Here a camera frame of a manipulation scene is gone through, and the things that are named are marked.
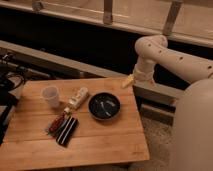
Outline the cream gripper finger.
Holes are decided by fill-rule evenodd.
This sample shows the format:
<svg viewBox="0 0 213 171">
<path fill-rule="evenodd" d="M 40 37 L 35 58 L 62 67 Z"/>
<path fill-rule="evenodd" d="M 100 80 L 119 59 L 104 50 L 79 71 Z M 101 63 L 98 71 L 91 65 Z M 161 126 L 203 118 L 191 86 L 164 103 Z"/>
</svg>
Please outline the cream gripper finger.
<svg viewBox="0 0 213 171">
<path fill-rule="evenodd" d="M 132 74 L 130 74 L 129 76 L 127 76 L 127 77 L 123 80 L 123 82 L 122 82 L 122 84 L 121 84 L 121 87 L 122 87 L 122 88 L 126 88 L 126 87 L 132 85 L 133 83 L 134 83 L 134 76 L 133 76 Z"/>
</svg>

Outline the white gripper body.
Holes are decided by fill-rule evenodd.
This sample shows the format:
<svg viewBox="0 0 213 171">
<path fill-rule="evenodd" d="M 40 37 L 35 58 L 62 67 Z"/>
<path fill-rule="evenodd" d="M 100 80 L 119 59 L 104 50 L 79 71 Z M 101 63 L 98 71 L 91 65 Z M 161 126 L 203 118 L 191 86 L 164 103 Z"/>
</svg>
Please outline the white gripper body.
<svg viewBox="0 0 213 171">
<path fill-rule="evenodd" d="M 139 57 L 133 70 L 134 80 L 155 84 L 153 78 L 155 65 L 156 63 L 153 60 Z"/>
</svg>

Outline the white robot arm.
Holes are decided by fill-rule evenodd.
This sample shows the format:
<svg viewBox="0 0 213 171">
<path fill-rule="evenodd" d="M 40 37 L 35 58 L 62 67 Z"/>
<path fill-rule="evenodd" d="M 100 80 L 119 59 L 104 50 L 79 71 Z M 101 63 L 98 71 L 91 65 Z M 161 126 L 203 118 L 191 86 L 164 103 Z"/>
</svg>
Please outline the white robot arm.
<svg viewBox="0 0 213 171">
<path fill-rule="evenodd" d="M 122 85 L 164 83 L 182 91 L 172 126 L 169 171 L 213 171 L 213 59 L 171 49 L 163 35 L 136 40 L 137 62 Z"/>
</svg>

